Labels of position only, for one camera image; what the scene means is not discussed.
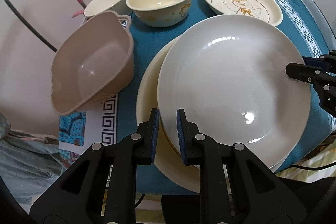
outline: basket handle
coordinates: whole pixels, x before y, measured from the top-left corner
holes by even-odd
[[[127,25],[126,25],[126,27],[124,27],[124,29],[128,30],[129,27],[130,27],[131,24],[132,24],[132,19],[131,19],[131,17],[129,17],[129,16],[127,16],[127,15],[122,15],[122,16],[120,16],[120,15],[118,15],[117,13],[116,13],[116,16],[117,16],[117,18],[119,19],[120,23],[122,23],[123,21],[126,21],[126,22],[127,22]]]

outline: fabric cloth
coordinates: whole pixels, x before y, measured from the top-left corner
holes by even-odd
[[[18,203],[30,204],[64,170],[58,140],[11,130],[0,113],[0,175]]]
[[[316,156],[304,162],[297,162],[296,165],[305,167],[321,167],[336,161],[336,141],[330,144],[326,149],[321,151]],[[300,180],[304,182],[314,182],[322,178],[335,177],[336,165],[318,171],[303,170],[299,168],[288,168],[282,172],[277,173],[278,177]]]

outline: cartoon plate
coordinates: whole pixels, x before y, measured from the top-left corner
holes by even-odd
[[[281,8],[274,0],[205,0],[218,15],[237,14],[256,17],[277,26],[282,22]]]

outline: ceramic bowl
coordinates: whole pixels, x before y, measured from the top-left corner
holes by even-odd
[[[205,0],[217,14],[237,14],[255,17],[273,26],[282,22],[281,8],[275,0]]]
[[[127,20],[126,28],[120,20]],[[58,115],[87,111],[126,87],[133,78],[129,16],[103,12],[84,23],[56,52],[51,102]]]
[[[126,0],[126,4],[145,24],[168,27],[188,15],[191,0]]]
[[[132,12],[127,7],[126,0],[92,0],[84,10],[84,15],[93,17],[106,10],[115,11],[118,15],[130,15]]]
[[[310,111],[309,84],[290,79],[304,64],[276,27],[244,15],[203,20],[172,45],[160,71],[157,102],[163,128],[179,151],[176,111],[218,143],[246,145],[267,167],[295,147]]]

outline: pink handle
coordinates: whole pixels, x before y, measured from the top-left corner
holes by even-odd
[[[79,15],[84,15],[84,10],[80,10],[80,11],[75,12],[75,13],[72,15],[71,18],[74,18],[74,17],[79,16]]]

